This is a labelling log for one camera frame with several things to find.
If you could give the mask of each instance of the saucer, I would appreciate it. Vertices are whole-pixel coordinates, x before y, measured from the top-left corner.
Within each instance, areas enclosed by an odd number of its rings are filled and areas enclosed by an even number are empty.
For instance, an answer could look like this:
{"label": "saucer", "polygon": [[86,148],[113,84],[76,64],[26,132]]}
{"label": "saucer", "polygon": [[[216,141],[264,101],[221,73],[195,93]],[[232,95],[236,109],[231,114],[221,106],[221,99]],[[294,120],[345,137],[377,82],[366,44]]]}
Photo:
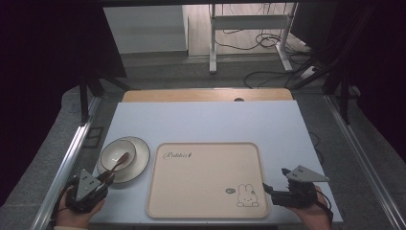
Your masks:
{"label": "saucer", "polygon": [[[131,158],[129,158],[127,161],[124,162],[121,168],[120,166],[118,167],[118,169],[120,170],[114,172],[115,174],[113,181],[114,183],[124,183],[136,178],[144,171],[149,162],[150,157],[149,147],[145,141],[137,137],[131,136],[123,137],[110,143],[101,152],[101,156],[99,157],[97,164],[97,168],[100,174],[106,171],[106,168],[103,166],[103,164],[105,164],[105,161],[104,159],[102,160],[102,158],[104,155],[107,155],[106,152],[110,151],[121,153],[121,155],[123,155],[125,152],[128,152],[130,153],[130,157],[131,152],[133,152],[132,160]],[[119,154],[114,155],[113,153],[112,155],[114,156],[115,159],[117,157],[121,157],[121,155],[119,156]]]}

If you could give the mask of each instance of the cartoon rabbit drawing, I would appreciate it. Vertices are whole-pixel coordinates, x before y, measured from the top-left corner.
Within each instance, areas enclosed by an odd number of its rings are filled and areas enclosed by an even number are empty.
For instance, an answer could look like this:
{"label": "cartoon rabbit drawing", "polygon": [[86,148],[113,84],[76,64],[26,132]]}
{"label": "cartoon rabbit drawing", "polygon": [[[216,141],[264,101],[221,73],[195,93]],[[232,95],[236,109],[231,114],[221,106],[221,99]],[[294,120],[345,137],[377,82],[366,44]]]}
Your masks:
{"label": "cartoon rabbit drawing", "polygon": [[238,207],[258,207],[258,198],[250,184],[238,186]]}

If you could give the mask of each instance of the human hand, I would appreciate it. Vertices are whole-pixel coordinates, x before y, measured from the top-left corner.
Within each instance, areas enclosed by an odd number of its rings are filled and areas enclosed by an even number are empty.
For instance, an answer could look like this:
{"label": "human hand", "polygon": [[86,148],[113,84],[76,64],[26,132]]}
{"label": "human hand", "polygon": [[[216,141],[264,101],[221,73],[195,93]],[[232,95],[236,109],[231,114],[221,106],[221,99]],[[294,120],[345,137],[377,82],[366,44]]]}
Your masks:
{"label": "human hand", "polygon": [[65,193],[59,202],[59,211],[56,217],[56,226],[87,228],[90,218],[92,218],[98,211],[102,209],[104,200],[100,201],[90,213],[78,214],[68,209],[65,205]]}
{"label": "human hand", "polygon": [[[323,195],[321,194],[321,189],[319,186],[315,186],[316,190],[320,193],[317,193],[317,199],[327,206],[327,202]],[[299,216],[304,226],[309,230],[329,230],[330,224],[326,212],[317,206],[316,204],[311,205],[308,208],[297,209],[297,208],[288,208]]]}

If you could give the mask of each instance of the white tabletop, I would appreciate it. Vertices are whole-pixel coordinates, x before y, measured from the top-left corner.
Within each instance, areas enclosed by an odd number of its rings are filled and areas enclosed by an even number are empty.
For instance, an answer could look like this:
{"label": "white tabletop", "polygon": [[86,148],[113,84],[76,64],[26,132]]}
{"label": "white tabletop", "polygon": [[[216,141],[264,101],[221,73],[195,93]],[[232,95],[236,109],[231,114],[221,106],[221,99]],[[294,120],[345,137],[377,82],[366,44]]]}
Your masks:
{"label": "white tabletop", "polygon": [[[106,202],[92,222],[132,225],[300,222],[295,214],[271,201],[265,218],[151,218],[146,211],[149,184],[155,151],[163,143],[252,142],[259,148],[264,182],[276,191],[287,191],[282,168],[293,170],[303,165],[324,174],[296,101],[119,103],[103,147],[125,136],[143,139],[151,158],[141,175],[109,188]],[[328,184],[316,184],[331,201],[333,221],[343,221]]]}

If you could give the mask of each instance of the spoon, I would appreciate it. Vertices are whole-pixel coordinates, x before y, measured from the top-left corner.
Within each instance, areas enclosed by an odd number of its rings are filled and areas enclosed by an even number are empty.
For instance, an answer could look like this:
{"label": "spoon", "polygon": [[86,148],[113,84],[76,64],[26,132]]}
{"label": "spoon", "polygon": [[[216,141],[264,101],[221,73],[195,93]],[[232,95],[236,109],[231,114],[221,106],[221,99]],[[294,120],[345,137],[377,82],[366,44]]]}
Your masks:
{"label": "spoon", "polygon": [[119,160],[117,161],[117,163],[116,163],[116,165],[113,167],[113,169],[111,169],[111,170],[109,171],[108,176],[107,176],[105,179],[107,180],[108,178],[110,178],[111,174],[113,174],[113,172],[116,170],[116,168],[119,167],[122,163],[124,163],[124,162],[128,159],[128,157],[129,157],[129,153],[128,153],[128,152],[124,153],[124,154],[119,158]]}

